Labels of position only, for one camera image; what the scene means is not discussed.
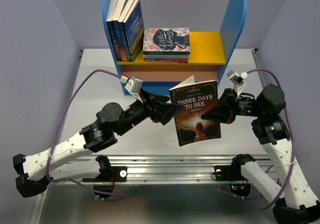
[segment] book with sunset cover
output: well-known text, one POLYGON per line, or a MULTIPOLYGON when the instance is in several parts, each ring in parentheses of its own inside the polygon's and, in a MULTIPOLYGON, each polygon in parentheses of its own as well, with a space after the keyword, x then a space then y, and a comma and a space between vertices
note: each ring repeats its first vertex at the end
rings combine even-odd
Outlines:
POLYGON ((191 76, 169 92, 171 102, 182 106, 174 116, 179 146, 221 138, 220 123, 201 119, 202 114, 218 103, 215 80, 195 83, 191 76))

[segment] yellow shelf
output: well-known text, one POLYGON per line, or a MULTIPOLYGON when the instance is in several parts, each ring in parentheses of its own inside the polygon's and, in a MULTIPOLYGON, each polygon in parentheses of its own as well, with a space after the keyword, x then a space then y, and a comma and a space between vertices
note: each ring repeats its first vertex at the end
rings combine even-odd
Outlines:
POLYGON ((225 54, 219 32, 190 32, 188 64, 146 62, 141 51, 134 62, 118 61, 118 65, 225 65, 225 54))

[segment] cable tie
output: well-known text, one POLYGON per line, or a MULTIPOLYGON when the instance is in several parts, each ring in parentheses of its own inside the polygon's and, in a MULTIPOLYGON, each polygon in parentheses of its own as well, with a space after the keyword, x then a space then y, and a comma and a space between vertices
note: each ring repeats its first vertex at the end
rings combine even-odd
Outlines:
POLYGON ((48 152, 48 156, 51 158, 52 161, 55 161, 54 158, 53 158, 53 156, 51 155, 50 150, 49 150, 49 152, 48 152))
POLYGON ((287 164, 284 164, 284 165, 275 165, 274 167, 283 167, 283 166, 290 166, 290 165, 294 165, 294 164, 297 164, 298 161, 295 160, 293 162, 290 162, 290 163, 287 163, 287 164))

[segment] upright books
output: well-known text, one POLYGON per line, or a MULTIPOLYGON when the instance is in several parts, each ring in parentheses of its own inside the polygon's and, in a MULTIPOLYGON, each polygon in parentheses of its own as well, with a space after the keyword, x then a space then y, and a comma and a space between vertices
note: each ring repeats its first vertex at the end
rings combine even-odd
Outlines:
POLYGON ((196 141, 221 138, 218 122, 203 120, 201 115, 218 103, 217 82, 195 83, 193 76, 171 88, 171 102, 182 105, 174 116, 179 146, 196 141))
POLYGON ((118 44, 118 47, 119 47, 119 51, 120 51, 120 55, 121 55, 121 59, 123 61, 127 61, 127 56, 126 56, 126 51, 125 51, 125 48, 124 48, 124 40, 123 40, 123 37, 122 37, 122 33, 121 33, 121 29, 120 29, 120 25, 119 25, 119 18, 120 18, 120 15, 123 11, 123 8, 125 7, 125 4, 126 4, 127 0, 118 0, 117 3, 116 3, 116 8, 114 10, 114 13, 113 13, 113 17, 112 17, 112 24, 113 24, 113 28, 114 28, 114 32, 116 33, 116 41, 117 41, 117 44, 118 44))
POLYGON ((118 46, 118 42, 117 42, 117 38, 115 35, 115 29, 114 29, 114 25, 112 23, 112 18, 114 16, 114 12, 115 12, 115 7, 117 5, 118 0, 111 0, 110 1, 110 6, 109 6, 109 11, 108 11, 108 15, 107 15, 107 22, 106 25, 108 27, 109 30, 109 34, 110 34, 110 38, 111 38, 111 42, 113 45, 113 49, 115 52, 115 56, 117 61, 121 61, 121 55, 120 55, 120 51, 119 51, 119 46, 118 46))
POLYGON ((135 61, 142 49, 144 33, 140 0, 111 0, 107 26, 116 59, 135 61))

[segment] stack of books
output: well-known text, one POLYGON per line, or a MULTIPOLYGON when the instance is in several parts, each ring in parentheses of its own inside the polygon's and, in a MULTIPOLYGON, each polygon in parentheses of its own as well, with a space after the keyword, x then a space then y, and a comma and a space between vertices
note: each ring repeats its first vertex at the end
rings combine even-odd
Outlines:
POLYGON ((117 61, 135 61, 145 29, 140 0, 111 0, 106 20, 117 61))
POLYGON ((188 28, 152 28, 145 29, 144 33, 144 61, 188 63, 190 55, 188 28))

